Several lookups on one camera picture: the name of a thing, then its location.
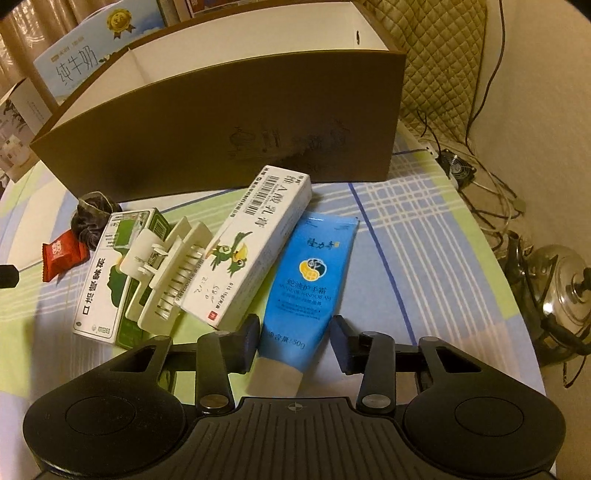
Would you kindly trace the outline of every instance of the blue stripe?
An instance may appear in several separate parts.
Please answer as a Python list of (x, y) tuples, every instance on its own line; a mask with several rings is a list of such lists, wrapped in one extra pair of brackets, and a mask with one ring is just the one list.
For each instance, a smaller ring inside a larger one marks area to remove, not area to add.
[(355, 191), (353, 184), (349, 183), (348, 185), (351, 190), (351, 193), (353, 194), (353, 198), (355, 199), (355, 202), (357, 202), (357, 206), (361, 211), (361, 215), (363, 215), (365, 224), (368, 226), (369, 234), (371, 235), (372, 239), (374, 240), (375, 246), (378, 249), (379, 257), (382, 259), (382, 263), (384, 264), (386, 274), (388, 275), (388, 278), (390, 280), (390, 285), (392, 285), (394, 295), (396, 295), (396, 300), (398, 300), (398, 306), (400, 306), (400, 311), (402, 312), (402, 318), (404, 319), (404, 323), (406, 324), (410, 341), (413, 343), (413, 345), (416, 345), (417, 339), (414, 336), (413, 327), (410, 324), (410, 319), (408, 318), (406, 307), (404, 306), (404, 302), (402, 301), (402, 295), (400, 295), (400, 291), (398, 290), (398, 286), (396, 285), (396, 280), (394, 280), (394, 275), (392, 275), (392, 271), (390, 270), (390, 266), (388, 265), (388, 261), (386, 260), (386, 255), (384, 255), (384, 250), (382, 249), (382, 246), (379, 244), (379, 240), (377, 235), (375, 234), (374, 227), (369, 221), (368, 214), (365, 212), (363, 204), (361, 203), (361, 200), (359, 200), (359, 196), (357, 195), (357, 192)]
[(221, 192), (212, 193), (211, 195), (207, 195), (205, 197), (201, 197), (201, 198), (198, 198), (198, 199), (195, 199), (195, 200), (191, 200), (191, 201), (186, 202), (186, 203), (181, 203), (180, 205), (177, 205), (177, 206), (174, 206), (174, 207), (167, 208), (166, 210), (162, 210), (162, 212), (160, 212), (160, 213), (171, 212), (172, 210), (177, 210), (179, 208), (186, 207), (187, 205), (192, 205), (194, 203), (202, 202), (204, 200), (209, 200), (209, 199), (212, 199), (214, 197), (218, 197), (220, 195), (224, 195), (225, 193), (233, 192), (234, 190), (238, 190), (238, 189), (227, 189), (227, 190), (222, 190)]

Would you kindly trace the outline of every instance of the red candy wrapper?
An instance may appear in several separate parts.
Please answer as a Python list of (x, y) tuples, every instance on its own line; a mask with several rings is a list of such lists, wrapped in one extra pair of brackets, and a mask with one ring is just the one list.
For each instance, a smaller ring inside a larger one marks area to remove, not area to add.
[(76, 239), (72, 230), (68, 230), (52, 243), (43, 244), (43, 281), (51, 281), (89, 258), (88, 247)]

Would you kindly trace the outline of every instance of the gold medal logo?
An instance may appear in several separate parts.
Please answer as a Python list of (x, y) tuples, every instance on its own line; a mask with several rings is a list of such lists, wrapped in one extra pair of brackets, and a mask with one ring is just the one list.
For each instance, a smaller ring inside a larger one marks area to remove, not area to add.
[(131, 24), (131, 12), (124, 8), (113, 10), (107, 18), (107, 27), (113, 32), (113, 38), (121, 38), (125, 30), (131, 33), (135, 28)]

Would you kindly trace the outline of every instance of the white plastic clip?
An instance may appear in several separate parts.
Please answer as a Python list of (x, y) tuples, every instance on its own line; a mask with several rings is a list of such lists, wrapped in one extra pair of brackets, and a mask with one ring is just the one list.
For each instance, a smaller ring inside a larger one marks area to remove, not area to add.
[[(186, 217), (165, 240), (142, 230), (119, 265), (121, 273), (139, 281), (125, 316), (146, 332), (169, 335), (180, 312), (174, 301), (203, 262), (211, 239), (205, 224), (199, 222), (191, 228)], [(151, 292), (142, 305), (140, 300), (148, 287)]]

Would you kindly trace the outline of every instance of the white box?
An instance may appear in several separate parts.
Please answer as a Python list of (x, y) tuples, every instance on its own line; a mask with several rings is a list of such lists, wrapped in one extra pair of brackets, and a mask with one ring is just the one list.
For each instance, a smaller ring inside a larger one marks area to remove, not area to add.
[(236, 328), (311, 197), (308, 175), (264, 167), (207, 246), (179, 306), (215, 328)]
[[(22, 79), (0, 100), (0, 145), (6, 144), (0, 148), (0, 168), (11, 180), (18, 181), (39, 160), (28, 146), (49, 117), (51, 112), (30, 79)], [(9, 154), (2, 151), (11, 143), (19, 147)]]
[(125, 317), (139, 282), (120, 273), (117, 265), (145, 228), (164, 239), (170, 226), (155, 208), (113, 213), (100, 237), (74, 316), (72, 331), (100, 342), (133, 348), (143, 330)]
[(157, 0), (121, 0), (87, 17), (33, 65), (61, 104), (112, 53), (164, 27)]

